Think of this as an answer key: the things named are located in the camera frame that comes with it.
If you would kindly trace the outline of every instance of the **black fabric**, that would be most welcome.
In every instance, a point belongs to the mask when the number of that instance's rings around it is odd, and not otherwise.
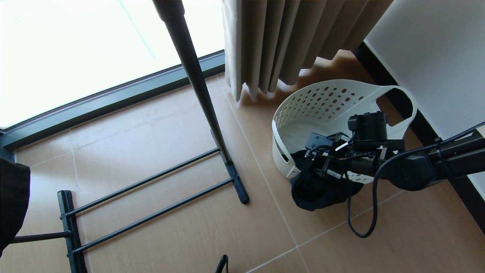
[[[305,157],[306,150],[291,155],[296,167],[301,171],[299,175],[290,179],[291,196],[296,205],[302,209],[314,211],[347,200],[349,190],[352,195],[357,194],[364,184],[346,179],[323,179],[314,172],[316,166],[322,166],[325,158],[322,156],[312,160]]]
[[[0,257],[24,223],[30,197],[30,168],[0,158]]]

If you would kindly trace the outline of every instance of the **curtain fold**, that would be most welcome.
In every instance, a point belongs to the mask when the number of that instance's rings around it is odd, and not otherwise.
[[[234,98],[293,85],[316,57],[356,49],[392,0],[223,0],[226,81]]]

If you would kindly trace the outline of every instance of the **glass pane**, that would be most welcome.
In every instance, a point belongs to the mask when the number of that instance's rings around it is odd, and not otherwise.
[[[184,0],[199,57],[224,48],[220,0]],[[0,127],[180,63],[151,0],[0,1]]]

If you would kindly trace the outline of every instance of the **black metal clothes rack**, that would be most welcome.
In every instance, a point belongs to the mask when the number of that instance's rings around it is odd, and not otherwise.
[[[167,213],[177,207],[180,207],[194,199],[197,199],[231,182],[236,188],[236,192],[238,194],[238,197],[241,203],[247,204],[249,202],[249,197],[247,195],[247,192],[244,189],[243,183],[239,178],[236,168],[234,167],[234,163],[232,162],[232,159],[224,143],[221,129],[219,128],[219,123],[217,122],[217,117],[214,111],[214,107],[212,106],[212,101],[210,100],[209,92],[207,90],[205,79],[204,79],[204,76],[202,75],[202,70],[200,68],[197,55],[195,54],[192,38],[190,36],[189,29],[187,28],[187,23],[184,18],[185,11],[183,8],[182,1],[154,0],[153,2],[160,16],[160,19],[162,19],[162,21],[165,22],[165,25],[168,29],[170,37],[172,38],[175,48],[177,49],[177,53],[180,57],[183,67],[185,68],[187,77],[189,78],[189,81],[194,88],[195,94],[197,95],[197,98],[200,102],[202,110],[204,111],[204,114],[207,118],[207,121],[211,128],[212,136],[215,140],[217,148],[207,151],[203,154],[200,154],[194,158],[191,158],[185,162],[182,162],[176,166],[173,166],[169,169],[159,172],[151,177],[148,177],[126,188],[113,192],[107,196],[104,196],[98,200],[95,200],[79,208],[74,208],[74,205],[72,202],[72,193],[70,190],[59,191],[57,193],[57,198],[59,200],[59,207],[61,211],[60,218],[63,223],[64,231],[58,232],[58,233],[49,233],[49,234],[17,236],[14,238],[12,243],[65,238],[66,244],[67,244],[67,257],[69,258],[71,273],[87,273],[86,265],[84,262],[83,251],[89,248],[92,248],[100,243],[103,243],[113,237],[119,236],[126,231],[129,231],[145,222],[148,222],[158,216],[161,216],[164,213]],[[99,239],[96,239],[85,245],[81,245],[78,225],[76,221],[76,214],[82,211],[85,211],[89,208],[92,208],[107,200],[110,200],[111,198],[114,198],[120,194],[130,191],[136,187],[146,184],[154,179],[167,175],[184,166],[187,166],[191,163],[201,160],[211,154],[215,154],[217,152],[219,152],[224,164],[226,165],[227,172],[230,175],[229,179],[226,179],[210,188],[207,188],[193,196],[190,196],[182,201],[179,201],[171,206],[168,206],[156,213],[153,213],[141,220],[138,220],[119,230],[116,230],[110,234],[107,234]],[[223,259],[221,260],[221,264],[219,265],[218,270],[222,271],[221,265],[224,265],[226,263],[227,263],[227,256],[224,256]]]

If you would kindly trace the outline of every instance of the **tile floor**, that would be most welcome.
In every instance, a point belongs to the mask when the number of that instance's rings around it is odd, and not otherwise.
[[[295,86],[273,98],[236,103],[224,76],[207,79],[226,144],[251,198],[242,205],[232,186],[150,221],[84,253],[88,271],[214,272],[222,254],[231,273],[485,272],[485,238],[447,183],[403,192],[380,183],[379,220],[368,239],[345,223],[345,204],[299,209],[271,156],[271,119],[292,91],[328,79],[372,82],[348,51],[317,60]],[[401,118],[384,98],[391,122]],[[420,146],[412,131],[408,149]],[[32,168],[30,206],[20,235],[62,231],[56,192],[73,191],[75,206],[132,184],[214,148],[190,86],[62,132],[17,151]],[[216,155],[150,183],[78,218],[83,243],[228,178]],[[372,217],[370,185],[353,198],[354,226]],[[15,244],[0,272],[69,272],[63,239]]]

